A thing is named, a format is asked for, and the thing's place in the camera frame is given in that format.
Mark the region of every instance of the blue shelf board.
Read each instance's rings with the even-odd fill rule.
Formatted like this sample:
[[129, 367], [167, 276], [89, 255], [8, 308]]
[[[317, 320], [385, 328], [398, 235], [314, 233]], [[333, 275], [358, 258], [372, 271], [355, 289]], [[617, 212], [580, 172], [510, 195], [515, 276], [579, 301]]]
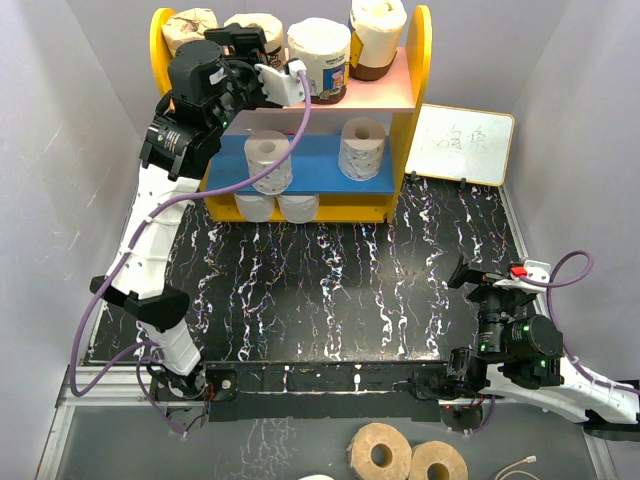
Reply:
[[[222, 149], [213, 158], [207, 190], [227, 187], [249, 178], [244, 155], [247, 135], [224, 135]], [[357, 182], [344, 176], [338, 167], [340, 135], [305, 135], [291, 155], [293, 181], [284, 194], [311, 195], [316, 193], [350, 193], [393, 195], [393, 165], [389, 138], [385, 143], [380, 172], [371, 180]], [[239, 193], [257, 195], [251, 186]]]

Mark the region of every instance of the gray floor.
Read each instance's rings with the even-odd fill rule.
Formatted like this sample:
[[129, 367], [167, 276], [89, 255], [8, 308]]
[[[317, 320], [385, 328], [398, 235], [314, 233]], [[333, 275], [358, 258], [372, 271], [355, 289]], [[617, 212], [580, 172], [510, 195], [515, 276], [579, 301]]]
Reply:
[[[417, 445], [453, 445], [471, 480], [493, 478], [505, 465], [529, 455], [525, 469], [541, 480], [590, 480], [595, 472], [579, 427], [527, 405], [498, 405], [483, 432], [464, 438], [439, 423], [383, 419]], [[250, 420], [207, 424], [191, 440], [169, 436], [150, 408], [76, 409], [58, 479], [298, 479], [323, 473], [355, 479], [345, 448], [368, 420]]]

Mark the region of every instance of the whiteboard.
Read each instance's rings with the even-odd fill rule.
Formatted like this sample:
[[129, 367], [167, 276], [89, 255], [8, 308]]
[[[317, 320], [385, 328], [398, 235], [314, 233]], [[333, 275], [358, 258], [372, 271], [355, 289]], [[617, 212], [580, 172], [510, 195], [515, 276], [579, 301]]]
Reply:
[[506, 113], [422, 105], [405, 171], [502, 185], [514, 124]]

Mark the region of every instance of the pink shelf board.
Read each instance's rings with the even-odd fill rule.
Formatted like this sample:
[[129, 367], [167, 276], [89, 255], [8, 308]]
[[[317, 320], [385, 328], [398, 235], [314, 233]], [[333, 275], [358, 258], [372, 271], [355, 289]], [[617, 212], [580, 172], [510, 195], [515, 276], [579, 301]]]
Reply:
[[[294, 107], [260, 108], [261, 113], [282, 113], [302, 111], [304, 104]], [[333, 105], [313, 105], [314, 110], [376, 110], [379, 112], [412, 112], [415, 109], [407, 52], [404, 47], [398, 48], [396, 59], [389, 72], [380, 80], [361, 82], [353, 78], [347, 84], [347, 93], [342, 100]]]

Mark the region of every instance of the brown paper roll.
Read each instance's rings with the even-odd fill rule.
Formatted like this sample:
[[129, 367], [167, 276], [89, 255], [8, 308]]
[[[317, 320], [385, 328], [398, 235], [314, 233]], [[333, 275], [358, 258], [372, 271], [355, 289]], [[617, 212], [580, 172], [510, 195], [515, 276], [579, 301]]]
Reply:
[[448, 443], [427, 442], [413, 449], [409, 480], [427, 480], [429, 468], [436, 480], [469, 480], [464, 458]]
[[[371, 452], [380, 447], [385, 454], [381, 466]], [[360, 480], [406, 480], [411, 469], [411, 446], [398, 430], [370, 423], [358, 430], [348, 448], [349, 464]]]

